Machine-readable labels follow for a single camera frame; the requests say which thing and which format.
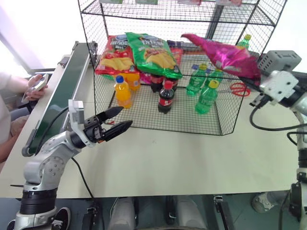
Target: green bottle cap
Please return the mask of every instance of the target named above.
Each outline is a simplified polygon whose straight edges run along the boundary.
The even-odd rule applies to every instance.
[[[244,39],[246,39],[246,40],[249,41],[249,40],[251,39],[251,35],[250,35],[250,34],[245,35],[245,36],[244,36]]]
[[[219,87],[219,82],[217,80],[211,80],[209,83],[209,87],[212,89],[216,89],[217,87]]]

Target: white table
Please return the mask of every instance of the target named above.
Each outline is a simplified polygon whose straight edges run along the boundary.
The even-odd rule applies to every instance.
[[[78,93],[85,117],[94,114],[92,69]],[[0,174],[0,197],[21,197],[23,167],[30,160],[21,155],[28,136],[43,114],[63,69],[58,66],[46,96],[31,113]],[[96,197],[182,194],[227,194],[286,190],[296,181],[298,153],[286,132],[265,132],[248,120],[252,107],[244,100],[233,134],[215,137],[179,132],[130,128],[126,133],[84,148],[76,156]],[[266,105],[256,113],[261,126],[284,127],[298,122],[288,109]],[[58,198],[89,197],[76,165],[69,161],[61,179]]]

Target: white sneaker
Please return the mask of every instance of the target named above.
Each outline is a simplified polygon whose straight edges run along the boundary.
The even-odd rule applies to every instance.
[[[275,207],[277,204],[273,204],[268,200],[268,193],[261,193],[255,195],[252,200],[252,207],[258,213],[265,213]]]
[[[71,223],[71,211],[67,207],[61,208],[52,222],[52,230],[68,230]]]

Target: wire shelf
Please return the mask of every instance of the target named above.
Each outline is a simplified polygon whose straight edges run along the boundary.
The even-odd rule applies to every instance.
[[[82,10],[84,14],[109,17],[184,22],[220,22],[272,25],[273,21],[259,7],[246,3],[241,7],[225,6],[220,18],[214,17],[216,4],[214,1],[203,1],[200,6],[178,4],[176,0],[159,0],[157,5],[136,4],[135,0],[125,0],[122,4],[102,3],[95,0]]]
[[[264,51],[287,0],[243,0],[240,7],[218,6],[213,0],[203,0],[200,6],[178,4],[177,0],[158,0],[157,5],[136,4],[135,0],[123,0],[122,4],[100,3],[99,0],[78,0],[86,41],[98,44],[91,61],[96,64],[103,53],[109,35],[125,32],[147,33],[164,40],[188,42],[181,38],[192,33],[231,45],[236,45],[244,35],[250,34],[249,51],[259,56]],[[206,115],[195,112],[198,96],[188,97],[188,85],[193,65],[214,66],[206,55],[183,55],[179,80],[171,111],[166,115],[158,112],[158,94],[149,85],[142,85],[132,92],[132,107],[124,109],[114,119],[116,124],[133,120],[133,127],[159,129],[197,134],[226,135],[234,131],[242,97],[227,91],[238,77],[224,74],[214,106]],[[114,81],[94,74],[95,112],[117,106],[114,97]]]

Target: scissors handle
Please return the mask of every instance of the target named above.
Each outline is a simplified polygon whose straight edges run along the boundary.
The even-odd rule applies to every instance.
[[[241,82],[232,84],[230,89],[232,90],[232,94],[239,97],[247,97],[250,95],[250,89],[248,89],[246,85]]]

